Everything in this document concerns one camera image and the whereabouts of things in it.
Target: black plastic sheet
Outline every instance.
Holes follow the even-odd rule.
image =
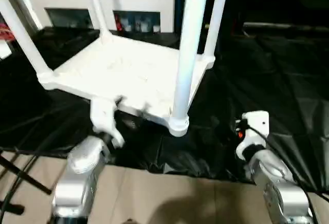
[[[95,40],[97,31],[46,28],[34,39],[52,69]],[[177,48],[173,34],[124,34]],[[126,140],[112,163],[153,173],[248,181],[237,160],[232,132],[241,113],[270,113],[271,146],[309,190],[329,190],[329,45],[284,38],[230,38],[208,70],[191,105],[182,138],[142,117],[117,112]],[[0,62],[0,148],[66,157],[92,131],[88,100],[44,90],[19,50]]]

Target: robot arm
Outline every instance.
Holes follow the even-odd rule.
[[[97,181],[110,160],[108,144],[122,147],[124,139],[115,127],[115,102],[95,98],[91,101],[90,119],[93,136],[88,136],[69,153],[66,168],[59,179],[52,201],[49,223],[87,223],[92,211]]]
[[[254,111],[237,121],[241,143],[237,156],[246,161],[246,173],[263,192],[266,207],[273,223],[313,223],[306,193],[295,183],[286,164],[266,149],[269,134],[268,112]],[[259,135],[249,127],[259,131]]]

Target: white plastic stool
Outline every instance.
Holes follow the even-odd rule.
[[[100,36],[52,71],[8,0],[0,12],[45,89],[60,89],[110,102],[123,96],[120,110],[168,127],[180,137],[189,126],[188,109],[205,71],[213,66],[225,0],[215,0],[205,53],[197,54],[206,0],[186,0],[180,50],[112,35],[99,0],[92,0]]]

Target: floor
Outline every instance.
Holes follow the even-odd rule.
[[[13,154],[3,153],[10,159]],[[29,156],[15,162],[22,167]],[[40,158],[30,175],[52,188],[65,166],[65,160]],[[4,199],[14,180],[7,173],[0,181]],[[329,204],[310,195],[321,223],[329,218]],[[28,183],[22,183],[12,203],[25,206],[22,216],[5,214],[4,223],[45,224],[50,217],[52,196]],[[271,224],[262,193],[253,185],[186,176],[154,175],[145,171],[106,166],[89,223],[122,224],[128,219],[139,224]]]

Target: black cable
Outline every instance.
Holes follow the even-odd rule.
[[[257,133],[259,136],[261,136],[265,141],[266,143],[270,146],[270,148],[280,157],[280,153],[273,147],[271,146],[269,140],[267,139],[267,137],[265,137],[263,134],[261,134],[257,129],[253,128],[252,126],[250,125],[247,125],[247,127],[251,130],[253,130],[255,133]],[[307,197],[307,200],[308,200],[308,203],[309,203],[309,208],[312,212],[312,216],[313,216],[313,221],[314,221],[314,224],[319,224],[318,222],[318,219],[317,219],[317,216],[316,216],[316,212],[314,210],[314,207],[313,207],[313,204],[312,204],[312,201],[302,183],[302,181],[300,180],[300,178],[297,176],[296,172],[293,170],[293,168],[291,166],[289,166],[289,164],[287,163],[287,161],[283,158],[283,157],[280,157],[281,160],[286,164],[286,166],[289,168],[289,170],[291,171],[291,173],[293,174],[293,178],[295,179],[295,181],[297,182],[297,184],[300,186],[300,188],[303,190],[303,192],[305,193],[306,197]]]

